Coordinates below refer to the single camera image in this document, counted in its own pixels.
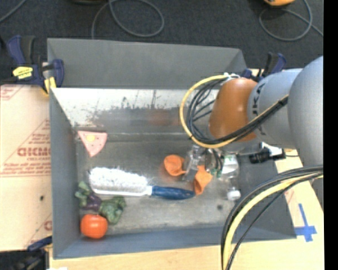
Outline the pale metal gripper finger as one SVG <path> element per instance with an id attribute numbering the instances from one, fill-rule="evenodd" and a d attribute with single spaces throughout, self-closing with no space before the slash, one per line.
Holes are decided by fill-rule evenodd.
<path id="1" fill-rule="evenodd" d="M 186 164 L 187 165 L 197 165 L 201 158 L 201 148 L 192 147 L 186 155 Z"/>
<path id="2" fill-rule="evenodd" d="M 186 172 L 183 174 L 182 180 L 186 182 L 192 182 L 198 172 L 198 166 L 194 164 L 188 164 L 186 166 Z"/>

